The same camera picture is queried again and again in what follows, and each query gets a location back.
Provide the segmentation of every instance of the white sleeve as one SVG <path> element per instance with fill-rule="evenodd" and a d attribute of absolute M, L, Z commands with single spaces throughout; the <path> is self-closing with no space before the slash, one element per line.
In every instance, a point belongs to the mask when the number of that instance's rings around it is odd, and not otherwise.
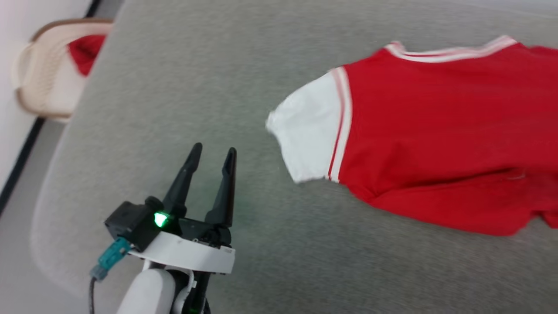
<path fill-rule="evenodd" d="M 338 137 L 346 81 L 343 68 L 333 69 L 290 94 L 267 119 L 267 130 L 277 138 L 296 183 L 322 178 L 338 182 L 339 169 L 336 174 L 331 171 L 335 151 L 341 149 Z"/>

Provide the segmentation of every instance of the cable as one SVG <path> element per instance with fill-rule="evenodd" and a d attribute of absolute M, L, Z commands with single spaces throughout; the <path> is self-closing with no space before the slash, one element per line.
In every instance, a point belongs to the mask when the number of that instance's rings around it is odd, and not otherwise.
<path fill-rule="evenodd" d="M 91 277 L 89 282 L 89 314 L 95 314 L 95 303 L 93 302 L 93 290 L 95 289 L 95 277 Z"/>
<path fill-rule="evenodd" d="M 103 281 L 112 266 L 128 255 L 131 249 L 132 244 L 128 240 L 123 237 L 116 238 L 103 255 L 99 257 L 98 264 L 89 272 L 91 276 L 91 282 L 89 282 L 89 314 L 95 314 L 95 304 L 93 303 L 95 282 Z"/>

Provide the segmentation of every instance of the beige plastic chair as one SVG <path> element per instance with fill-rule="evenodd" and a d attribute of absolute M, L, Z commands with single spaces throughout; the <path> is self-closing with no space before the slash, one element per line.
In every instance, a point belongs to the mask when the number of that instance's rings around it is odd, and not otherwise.
<path fill-rule="evenodd" d="M 56 21 L 41 28 L 13 64 L 12 83 L 21 107 L 41 117 L 67 121 L 87 81 L 67 44 L 87 35 L 106 35 L 111 28 L 111 20 L 97 18 Z"/>

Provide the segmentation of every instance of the floor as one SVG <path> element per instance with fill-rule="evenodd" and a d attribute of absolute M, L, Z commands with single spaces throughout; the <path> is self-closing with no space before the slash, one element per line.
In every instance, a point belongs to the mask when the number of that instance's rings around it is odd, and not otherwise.
<path fill-rule="evenodd" d="M 114 18 L 123 0 L 103 0 L 98 17 Z M 51 283 L 35 266 L 29 232 L 35 202 L 64 125 L 46 121 L 0 218 L 0 312 L 86 313 L 87 301 Z"/>

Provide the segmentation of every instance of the red stripe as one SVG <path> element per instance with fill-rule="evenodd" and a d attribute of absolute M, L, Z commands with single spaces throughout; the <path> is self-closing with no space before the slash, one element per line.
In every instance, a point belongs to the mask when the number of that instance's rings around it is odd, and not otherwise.
<path fill-rule="evenodd" d="M 337 139 L 335 139 L 335 145 L 333 146 L 333 155 L 331 156 L 331 163 L 329 163 L 328 179 L 331 181 L 331 170 L 333 168 L 333 161 L 335 160 L 335 154 L 337 153 L 337 144 L 339 143 L 339 135 L 341 134 L 341 127 L 343 126 L 343 116 L 345 115 L 345 96 L 343 94 L 343 86 L 341 84 L 341 78 L 337 71 L 339 68 L 333 69 L 331 72 L 333 74 L 333 79 L 335 80 L 335 86 L 337 87 L 337 95 L 339 95 L 339 102 L 341 103 L 341 118 L 339 119 L 339 129 L 337 130 Z"/>

